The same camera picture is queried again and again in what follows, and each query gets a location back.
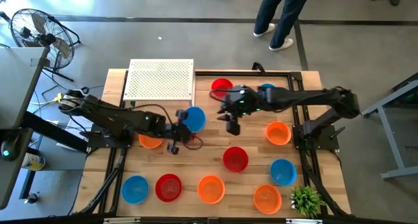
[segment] blue bowl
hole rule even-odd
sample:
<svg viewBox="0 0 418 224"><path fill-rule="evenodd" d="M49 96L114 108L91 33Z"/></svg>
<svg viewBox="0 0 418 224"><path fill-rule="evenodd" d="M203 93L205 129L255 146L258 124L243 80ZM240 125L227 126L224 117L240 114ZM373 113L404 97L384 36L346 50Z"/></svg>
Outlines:
<svg viewBox="0 0 418 224"><path fill-rule="evenodd" d="M206 123L206 116L200 107L192 106L188 108L186 112L189 114L187 119L183 121L192 133L197 133L204 128Z"/></svg>
<svg viewBox="0 0 418 224"><path fill-rule="evenodd" d="M296 180L296 168L290 161L278 159L270 167L270 176L278 185L291 185Z"/></svg>
<svg viewBox="0 0 418 224"><path fill-rule="evenodd" d="M150 187L142 176L128 178L122 186L122 197L129 204L139 204L146 199Z"/></svg>
<svg viewBox="0 0 418 224"><path fill-rule="evenodd" d="M263 88L275 88L275 86L272 85L272 84L262 84L261 87L263 87Z"/></svg>

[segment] potted plant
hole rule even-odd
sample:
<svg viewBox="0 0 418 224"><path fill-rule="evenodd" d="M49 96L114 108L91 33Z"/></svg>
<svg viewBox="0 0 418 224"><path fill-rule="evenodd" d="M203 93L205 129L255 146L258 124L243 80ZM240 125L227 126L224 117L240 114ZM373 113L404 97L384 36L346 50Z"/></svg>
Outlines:
<svg viewBox="0 0 418 224"><path fill-rule="evenodd" d="M311 187L295 187L291 195L292 208L304 216L315 218L321 205L326 205L321 195Z"/></svg>

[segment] plastic bowl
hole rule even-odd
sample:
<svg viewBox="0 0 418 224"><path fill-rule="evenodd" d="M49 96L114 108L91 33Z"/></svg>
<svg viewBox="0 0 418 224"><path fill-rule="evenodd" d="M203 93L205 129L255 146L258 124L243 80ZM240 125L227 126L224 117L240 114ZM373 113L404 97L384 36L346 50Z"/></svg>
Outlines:
<svg viewBox="0 0 418 224"><path fill-rule="evenodd" d="M215 89L224 89L228 90L233 88L233 83L226 78L218 78L212 83L212 91ZM216 97L224 97L226 96L227 92L224 91L214 91L214 95Z"/></svg>
<svg viewBox="0 0 418 224"><path fill-rule="evenodd" d="M160 146L163 143L163 139L139 135L139 143L145 148L152 149Z"/></svg>
<svg viewBox="0 0 418 224"><path fill-rule="evenodd" d="M122 197L129 204L139 204L146 199L150 187L142 176L128 178L122 186Z"/></svg>
<svg viewBox="0 0 418 224"><path fill-rule="evenodd" d="M275 214L281 207L281 195L272 185L261 185L254 192L254 205L262 214Z"/></svg>
<svg viewBox="0 0 418 224"><path fill-rule="evenodd" d="M272 84L262 84L261 87L263 87L263 88L275 88L275 86L272 85Z"/></svg>
<svg viewBox="0 0 418 224"><path fill-rule="evenodd" d="M292 138L290 128L280 121L270 123L267 126L266 135L267 139L277 146L286 145Z"/></svg>
<svg viewBox="0 0 418 224"><path fill-rule="evenodd" d="M203 202L216 204L225 194L225 185L221 178L214 175L203 177L197 185L197 193Z"/></svg>
<svg viewBox="0 0 418 224"><path fill-rule="evenodd" d="M270 177L278 185L291 185L296 180L296 168L286 159L278 159L270 166Z"/></svg>
<svg viewBox="0 0 418 224"><path fill-rule="evenodd" d="M228 148L223 154L223 164L231 172L241 172L248 165L247 152L236 146Z"/></svg>
<svg viewBox="0 0 418 224"><path fill-rule="evenodd" d="M192 133L197 133L204 128L206 123L206 116L200 107L192 106L186 112L189 114L187 119L183 121Z"/></svg>
<svg viewBox="0 0 418 224"><path fill-rule="evenodd" d="M171 202L182 192L182 181L174 174L162 175L155 184L155 194L164 202Z"/></svg>

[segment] wooden tabletop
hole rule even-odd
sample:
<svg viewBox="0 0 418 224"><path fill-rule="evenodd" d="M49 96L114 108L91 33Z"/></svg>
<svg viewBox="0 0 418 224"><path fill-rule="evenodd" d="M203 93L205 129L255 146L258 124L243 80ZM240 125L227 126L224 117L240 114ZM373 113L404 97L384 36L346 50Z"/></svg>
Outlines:
<svg viewBox="0 0 418 224"><path fill-rule="evenodd" d="M125 69L110 69L106 79L102 100L119 105L123 88ZM156 149L143 148L137 137L128 150L122 182L130 176L141 175L150 184L150 194L142 204L127 204L122 197L119 200L118 216L181 216L181 217L295 217L291 208L290 194L294 186L303 186L302 168L299 154L294 149L293 140L284 146L270 144L265 136L265 128L272 121L282 121L288 126L294 124L291 110L274 114L258 112L256 116L240 119L241 134L233 136L226 132L225 122L216 119L219 102L208 97L211 83L220 76L197 76L195 105L201 107L206 114L206 125L198 135L203 139L204 146L200 150L191 151L180 145L178 155L166 151L166 143ZM317 71L302 71L306 90L322 89ZM284 77L245 77L228 76L233 84L245 84L251 88L270 83L288 88ZM176 109L186 109L185 102L158 102L175 119ZM311 119L315 119L327 109L326 106L309 106ZM142 108L158 114L164 114L156 107ZM249 155L249 164L240 174L229 172L222 164L223 152L231 147L239 146ZM93 198L101 187L106 171L109 150L99 149L87 158L83 177L74 205L74 211L80 211ZM335 155L328 151L317 151L322 181L333 199L340 207L350 213L346 188L339 162ZM292 186L276 185L269 176L269 168L273 161L284 158L297 168L297 179ZM173 202L160 201L154 191L159 177L166 173L176 174L183 183L182 194ZM225 196L217 204L205 204L197 195L197 184L205 175L217 175L225 183ZM263 184L274 185L282 197L282 206L274 215L261 214L253 204L254 191ZM110 188L107 207L113 197Z"/></svg>

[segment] gray floor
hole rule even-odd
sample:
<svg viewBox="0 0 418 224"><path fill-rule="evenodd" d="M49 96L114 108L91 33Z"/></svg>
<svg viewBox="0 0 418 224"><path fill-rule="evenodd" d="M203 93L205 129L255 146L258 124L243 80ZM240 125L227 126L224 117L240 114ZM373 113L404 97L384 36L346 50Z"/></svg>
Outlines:
<svg viewBox="0 0 418 224"><path fill-rule="evenodd" d="M402 0L398 7L388 0L308 0L303 20L418 20L417 0ZM0 4L11 16L16 10L32 7L50 14L122 16L146 18L250 18L254 19L261 0L8 0ZM280 17L281 6L276 18ZM56 77L66 88L104 84L109 68L127 68L131 58L193 58L198 69L248 69L254 61L266 69L301 70L297 46L272 53L270 36L252 37L252 24L185 23L99 23L65 22L82 38L74 60L62 73L76 80ZM319 71L325 87L351 88L359 96L361 108L388 94L397 83L417 72L417 26L302 25L306 58L310 70ZM0 20L0 42L14 46L7 24ZM40 93L53 83L42 76ZM92 94L100 96L102 89ZM46 94L51 99L63 89ZM390 116L395 132L406 131L398 121L401 113ZM47 106L42 117L68 121L56 105ZM341 120L340 157L353 214L359 217L418 222L418 176L389 182L380 172L395 169L389 143L378 116L364 120ZM418 150L407 150L409 163ZM77 189L80 171L40 172L32 192L42 202L24 205L14 197L0 219L41 217L68 213ZM25 210L25 214L16 210Z"/></svg>

